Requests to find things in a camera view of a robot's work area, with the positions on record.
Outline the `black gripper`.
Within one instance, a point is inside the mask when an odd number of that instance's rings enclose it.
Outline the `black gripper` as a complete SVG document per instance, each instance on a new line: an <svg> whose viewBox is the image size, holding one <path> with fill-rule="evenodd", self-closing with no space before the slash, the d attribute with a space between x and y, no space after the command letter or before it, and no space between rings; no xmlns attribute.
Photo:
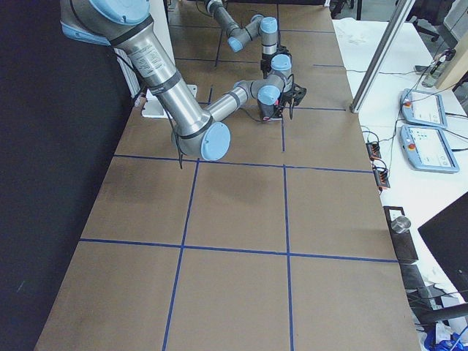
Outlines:
<svg viewBox="0 0 468 351"><path fill-rule="evenodd" d="M302 99L306 96L306 89L299 86L298 84L292 84L289 91L283 92L279 98L279 104L277 107L277 116L283 118L283 111L286 107L289 109L289 117L293 118L293 111L298 106Z"/></svg>
<svg viewBox="0 0 468 351"><path fill-rule="evenodd" d="M291 54L286 46L280 44L262 46L260 69L264 75L268 75L272 69L276 71L288 71L291 68Z"/></svg>

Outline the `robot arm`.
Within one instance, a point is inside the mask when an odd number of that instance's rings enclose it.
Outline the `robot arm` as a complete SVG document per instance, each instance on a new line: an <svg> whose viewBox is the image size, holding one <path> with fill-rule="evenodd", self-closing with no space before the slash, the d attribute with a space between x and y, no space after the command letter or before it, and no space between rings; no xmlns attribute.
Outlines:
<svg viewBox="0 0 468 351"><path fill-rule="evenodd" d="M154 33L148 1L61 1L65 36L81 42L123 50L170 117L172 141L179 156L208 161L221 159L230 147L231 134L223 120L249 99L256 99L264 121L282 117L306 95L295 82L291 55L280 44L277 20L255 15L240 27L222 1L205 1L208 14L227 34L238 52L261 39L263 78L242 80L208 107L201 107Z"/></svg>
<svg viewBox="0 0 468 351"><path fill-rule="evenodd" d="M261 39L262 58L260 60L260 69L264 78L273 69L273 59L276 56L285 55L291 59L287 47L280 43L276 18L257 14L252 17L247 26L240 27L226 10L222 1L204 1L204 6L209 15L215 19L226 33L227 43L235 53L243 50L257 37Z"/></svg>

